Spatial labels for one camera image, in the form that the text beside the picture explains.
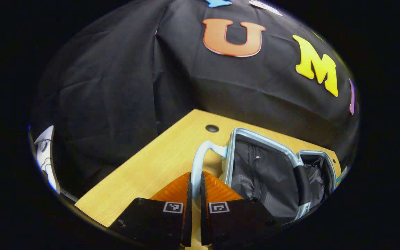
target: wooden table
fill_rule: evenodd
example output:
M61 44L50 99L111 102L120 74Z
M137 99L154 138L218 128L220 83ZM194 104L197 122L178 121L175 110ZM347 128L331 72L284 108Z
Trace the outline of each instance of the wooden table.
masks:
M212 133L205 129L206 125L216 125L219 131ZM194 109L89 190L75 206L109 227L133 199L150 198L175 178L191 171L192 160L201 143L210 140L224 146L236 127L262 134L294 152L301 149L327 152L331 159L336 160L336 176L340 175L339 161L333 151L248 123ZM220 156L208 150L203 169L219 177L222 174ZM195 233L200 228L200 212L194 206L192 220L192 246L187 249L207 249L195 239Z

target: open suitcase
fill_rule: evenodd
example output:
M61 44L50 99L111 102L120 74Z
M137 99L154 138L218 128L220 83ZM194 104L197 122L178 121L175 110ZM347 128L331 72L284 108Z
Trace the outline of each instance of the open suitcase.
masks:
M242 198L257 198L281 224L292 223L335 190L336 176L327 153L291 149L245 128L232 131L226 146L205 141L192 165L192 199L200 209L200 177L205 153L222 156L219 177Z

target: white handle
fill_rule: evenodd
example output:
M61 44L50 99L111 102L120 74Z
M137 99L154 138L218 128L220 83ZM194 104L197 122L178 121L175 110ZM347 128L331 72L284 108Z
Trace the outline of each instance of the white handle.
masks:
M211 141L203 142L197 149L194 156L194 161L192 162L191 171L191 184L192 184L192 201L194 206L200 211L201 206L201 196L200 196L200 180L201 180L201 170L203 168L203 159L205 158L206 152L211 149L217 154L221 155L223 158L227 156L227 146L218 146Z

